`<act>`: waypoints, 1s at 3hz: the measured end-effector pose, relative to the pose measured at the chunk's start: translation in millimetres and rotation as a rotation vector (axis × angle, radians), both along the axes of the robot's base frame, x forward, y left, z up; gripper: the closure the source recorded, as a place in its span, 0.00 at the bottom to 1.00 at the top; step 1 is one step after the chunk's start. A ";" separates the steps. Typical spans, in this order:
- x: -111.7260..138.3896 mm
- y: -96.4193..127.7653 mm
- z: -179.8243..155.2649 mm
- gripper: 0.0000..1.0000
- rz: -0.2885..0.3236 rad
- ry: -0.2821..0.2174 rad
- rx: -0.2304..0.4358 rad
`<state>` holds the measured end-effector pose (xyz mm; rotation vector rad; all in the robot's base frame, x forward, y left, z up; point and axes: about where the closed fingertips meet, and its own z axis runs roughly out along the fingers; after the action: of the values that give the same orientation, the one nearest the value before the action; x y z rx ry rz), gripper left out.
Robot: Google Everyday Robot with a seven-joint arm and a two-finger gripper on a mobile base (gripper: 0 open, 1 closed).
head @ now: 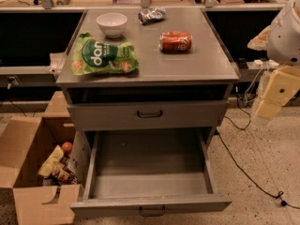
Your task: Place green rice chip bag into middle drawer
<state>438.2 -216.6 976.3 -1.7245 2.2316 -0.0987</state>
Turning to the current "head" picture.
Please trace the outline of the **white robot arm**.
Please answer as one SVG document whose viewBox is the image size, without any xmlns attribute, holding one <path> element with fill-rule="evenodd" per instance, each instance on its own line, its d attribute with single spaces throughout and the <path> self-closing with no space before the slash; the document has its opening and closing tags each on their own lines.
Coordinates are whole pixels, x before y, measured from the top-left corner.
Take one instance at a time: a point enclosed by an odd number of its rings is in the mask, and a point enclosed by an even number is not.
<svg viewBox="0 0 300 225">
<path fill-rule="evenodd" d="M 252 105 L 252 122 L 266 125 L 300 90 L 300 0 L 290 0 L 247 46 L 279 64 L 261 76 Z"/>
</svg>

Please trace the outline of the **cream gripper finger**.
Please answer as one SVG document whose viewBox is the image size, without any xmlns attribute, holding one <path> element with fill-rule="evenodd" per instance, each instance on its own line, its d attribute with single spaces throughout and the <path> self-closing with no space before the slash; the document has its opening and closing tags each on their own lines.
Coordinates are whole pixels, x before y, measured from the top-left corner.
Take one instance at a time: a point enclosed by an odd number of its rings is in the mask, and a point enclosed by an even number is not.
<svg viewBox="0 0 300 225">
<path fill-rule="evenodd" d="M 281 100 L 259 99 L 256 101 L 254 115 L 264 120 L 273 119 L 284 106 Z"/>
</svg>

